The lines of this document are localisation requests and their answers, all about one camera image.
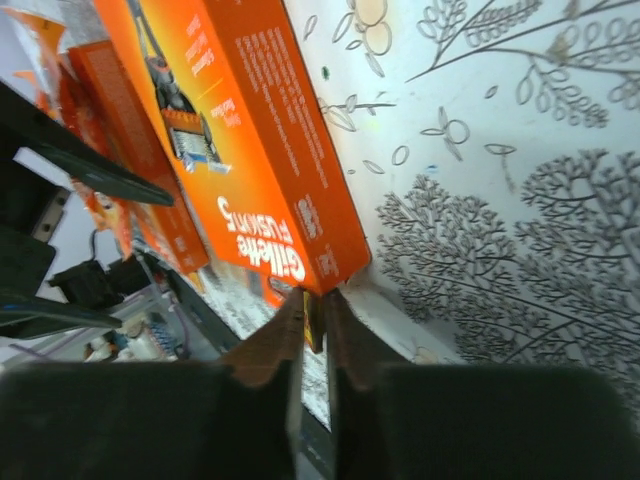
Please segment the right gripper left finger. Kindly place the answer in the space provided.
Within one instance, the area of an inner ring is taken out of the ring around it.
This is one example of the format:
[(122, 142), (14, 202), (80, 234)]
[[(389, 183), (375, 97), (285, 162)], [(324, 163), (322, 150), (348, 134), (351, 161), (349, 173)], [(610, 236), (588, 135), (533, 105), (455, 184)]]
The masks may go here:
[(1, 377), (5, 479), (292, 479), (304, 292), (212, 362), (32, 362)]

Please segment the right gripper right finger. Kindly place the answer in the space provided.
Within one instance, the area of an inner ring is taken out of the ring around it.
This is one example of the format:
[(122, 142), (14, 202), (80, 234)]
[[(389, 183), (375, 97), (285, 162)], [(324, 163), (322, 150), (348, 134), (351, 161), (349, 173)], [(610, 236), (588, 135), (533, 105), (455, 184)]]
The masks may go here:
[(638, 477), (638, 439), (604, 377), (576, 367), (414, 364), (336, 291), (324, 318), (336, 478)]

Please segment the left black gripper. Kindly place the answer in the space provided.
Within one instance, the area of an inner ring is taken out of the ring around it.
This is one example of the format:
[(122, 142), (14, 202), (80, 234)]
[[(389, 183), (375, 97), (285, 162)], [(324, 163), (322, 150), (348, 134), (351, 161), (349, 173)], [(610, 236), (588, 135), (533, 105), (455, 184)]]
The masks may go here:
[(172, 206), (174, 198), (1, 85), (1, 287), (19, 293), (1, 295), (1, 336), (32, 340), (78, 328), (121, 328), (120, 319), (102, 312), (24, 296), (37, 293), (55, 259), (50, 240), (70, 191), (12, 160), (22, 148), (110, 197), (161, 206)]

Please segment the orange Bic razor bag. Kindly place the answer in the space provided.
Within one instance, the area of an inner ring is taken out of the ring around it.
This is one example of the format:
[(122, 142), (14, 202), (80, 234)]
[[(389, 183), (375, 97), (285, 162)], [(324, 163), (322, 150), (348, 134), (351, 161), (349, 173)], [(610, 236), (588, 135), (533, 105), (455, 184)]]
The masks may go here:
[[(20, 74), (36, 87), (38, 108), (110, 159), (112, 152), (107, 141), (106, 124), (72, 72), (67, 58), (59, 52), (66, 27), (53, 19), (14, 6), (5, 6), (3, 10), (19, 22), (38, 45), (42, 79), (37, 80), (33, 72)], [(70, 178), (97, 229), (111, 231), (121, 256), (129, 258), (133, 253), (133, 240), (128, 202), (89, 186), (78, 174), (72, 173)]]

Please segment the large orange Gillette Fusion5 box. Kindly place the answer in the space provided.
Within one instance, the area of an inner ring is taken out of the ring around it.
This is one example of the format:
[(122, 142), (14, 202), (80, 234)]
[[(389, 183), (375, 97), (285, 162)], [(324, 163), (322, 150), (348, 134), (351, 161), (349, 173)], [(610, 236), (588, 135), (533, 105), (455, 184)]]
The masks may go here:
[(99, 1), (96, 11), (215, 255), (319, 299), (370, 252), (280, 1)]

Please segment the small orange Gillette Fusion box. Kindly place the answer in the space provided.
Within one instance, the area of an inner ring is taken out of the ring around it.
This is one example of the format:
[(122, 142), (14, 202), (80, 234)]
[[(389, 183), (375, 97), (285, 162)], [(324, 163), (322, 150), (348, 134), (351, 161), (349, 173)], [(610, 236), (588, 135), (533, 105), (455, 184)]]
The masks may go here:
[(89, 96), (105, 115), (117, 160), (133, 173), (163, 188), (170, 207), (131, 204), (142, 236), (160, 257), (182, 274), (209, 262), (175, 177), (171, 162), (122, 67), (113, 45), (101, 41), (68, 51), (70, 63)]

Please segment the floral tablecloth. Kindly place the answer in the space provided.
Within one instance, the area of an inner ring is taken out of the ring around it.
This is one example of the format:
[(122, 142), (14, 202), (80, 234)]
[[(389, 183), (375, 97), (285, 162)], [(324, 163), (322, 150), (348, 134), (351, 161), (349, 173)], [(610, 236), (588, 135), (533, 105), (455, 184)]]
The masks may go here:
[(343, 292), (418, 364), (575, 364), (639, 409), (639, 5), (290, 1), (372, 252)]

